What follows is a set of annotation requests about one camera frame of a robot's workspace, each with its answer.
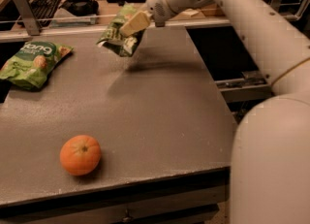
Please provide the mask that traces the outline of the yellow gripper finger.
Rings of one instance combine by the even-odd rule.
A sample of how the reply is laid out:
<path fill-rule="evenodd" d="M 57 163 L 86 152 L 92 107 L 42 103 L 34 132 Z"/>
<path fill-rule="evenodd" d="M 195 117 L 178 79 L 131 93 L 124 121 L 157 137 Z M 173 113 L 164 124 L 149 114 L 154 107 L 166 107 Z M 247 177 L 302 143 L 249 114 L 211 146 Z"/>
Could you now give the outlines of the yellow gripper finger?
<path fill-rule="evenodd" d="M 125 15 L 125 22 L 120 28 L 124 37 L 133 35 L 147 28 L 151 23 L 152 14 L 149 11 L 137 11 L 132 15 Z"/>

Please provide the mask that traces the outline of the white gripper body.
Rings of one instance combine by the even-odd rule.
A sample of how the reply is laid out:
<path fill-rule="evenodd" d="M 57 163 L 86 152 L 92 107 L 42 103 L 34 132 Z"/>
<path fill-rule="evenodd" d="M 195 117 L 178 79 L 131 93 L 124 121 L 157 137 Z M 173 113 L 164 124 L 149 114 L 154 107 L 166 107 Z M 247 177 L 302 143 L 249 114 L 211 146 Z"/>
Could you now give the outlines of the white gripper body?
<path fill-rule="evenodd" d="M 140 8 L 147 11 L 155 23 L 164 23 L 187 9 L 196 9 L 212 0 L 146 0 Z"/>

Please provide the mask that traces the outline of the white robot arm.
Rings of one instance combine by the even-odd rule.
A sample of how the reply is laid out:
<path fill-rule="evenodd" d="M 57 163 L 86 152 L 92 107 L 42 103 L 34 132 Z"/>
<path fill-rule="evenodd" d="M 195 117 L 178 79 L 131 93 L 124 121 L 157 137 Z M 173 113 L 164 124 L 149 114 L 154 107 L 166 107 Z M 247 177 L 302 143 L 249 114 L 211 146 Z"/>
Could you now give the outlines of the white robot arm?
<path fill-rule="evenodd" d="M 310 41 L 263 0 L 146 0 L 125 36 L 215 2 L 259 69 L 263 83 L 225 89 L 229 101 L 259 104 L 232 145 L 231 224 L 310 224 Z"/>

